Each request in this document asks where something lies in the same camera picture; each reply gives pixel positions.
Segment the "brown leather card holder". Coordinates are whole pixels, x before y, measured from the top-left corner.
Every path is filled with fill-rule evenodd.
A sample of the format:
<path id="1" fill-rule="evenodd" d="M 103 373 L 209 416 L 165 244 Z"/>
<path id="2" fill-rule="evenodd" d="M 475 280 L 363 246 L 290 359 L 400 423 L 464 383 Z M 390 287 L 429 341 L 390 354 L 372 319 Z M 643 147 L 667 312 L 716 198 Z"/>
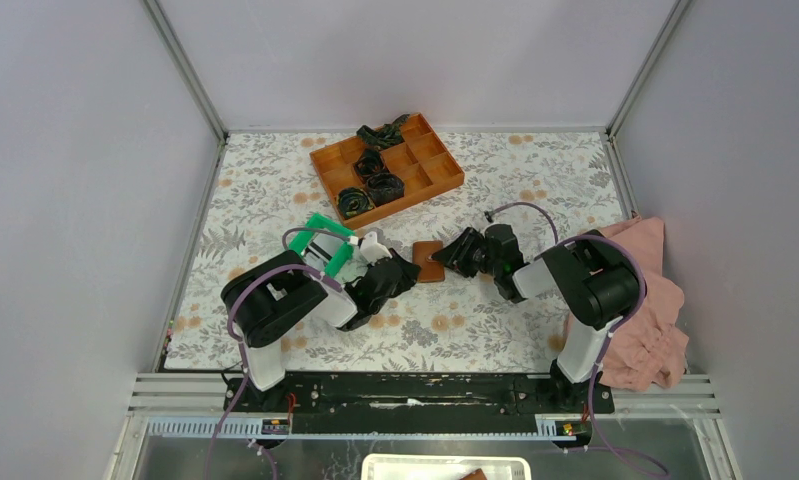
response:
<path id="1" fill-rule="evenodd" d="M 412 261 L 420 267 L 418 283 L 439 283 L 445 280 L 444 266 L 432 258 L 432 255 L 443 247 L 443 242 L 440 240 L 413 243 Z"/>

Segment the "green plastic card box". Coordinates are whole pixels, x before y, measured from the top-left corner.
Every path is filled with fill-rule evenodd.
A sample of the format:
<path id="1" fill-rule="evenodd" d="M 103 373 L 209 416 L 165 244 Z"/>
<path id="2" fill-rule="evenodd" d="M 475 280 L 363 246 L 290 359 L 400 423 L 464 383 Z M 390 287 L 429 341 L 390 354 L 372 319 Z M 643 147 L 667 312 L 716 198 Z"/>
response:
<path id="1" fill-rule="evenodd" d="M 348 239 L 353 231 L 329 217 L 314 213 L 303 227 L 288 230 L 283 236 L 286 249 L 296 252 L 309 266 L 338 279 L 352 259 L 354 248 Z"/>

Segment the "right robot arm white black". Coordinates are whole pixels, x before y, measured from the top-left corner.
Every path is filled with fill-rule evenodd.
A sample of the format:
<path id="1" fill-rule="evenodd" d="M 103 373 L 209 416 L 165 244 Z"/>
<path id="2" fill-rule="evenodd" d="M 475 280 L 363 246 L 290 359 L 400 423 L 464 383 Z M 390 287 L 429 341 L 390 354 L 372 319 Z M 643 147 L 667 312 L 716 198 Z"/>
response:
<path id="1" fill-rule="evenodd" d="M 596 231 L 571 237 L 527 261 L 512 227 L 467 228 L 432 259 L 465 278 L 493 279 L 500 296 L 521 303 L 546 292 L 564 300 L 575 318 L 553 361 L 550 402 L 572 412 L 588 398 L 585 382 L 599 373 L 607 343 L 620 323 L 642 306 L 646 281 L 624 248 Z"/>

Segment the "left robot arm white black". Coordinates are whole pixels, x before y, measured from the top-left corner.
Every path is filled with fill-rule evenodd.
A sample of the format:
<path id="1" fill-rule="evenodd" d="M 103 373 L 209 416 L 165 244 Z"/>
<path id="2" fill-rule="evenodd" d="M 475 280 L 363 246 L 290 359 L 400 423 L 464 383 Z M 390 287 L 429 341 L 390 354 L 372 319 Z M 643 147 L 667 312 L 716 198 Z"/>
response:
<path id="1" fill-rule="evenodd" d="M 227 311 L 226 329 L 237 343 L 248 378 L 247 398 L 263 411 L 284 401 L 286 369 L 281 339 L 307 317 L 340 331 L 365 325 L 391 299 L 414 287 L 422 267 L 379 242 L 375 233 L 362 237 L 325 229 L 296 227 L 289 233 L 333 237 L 357 248 L 367 262 L 364 275 L 344 284 L 285 249 L 239 275 L 220 294 Z"/>

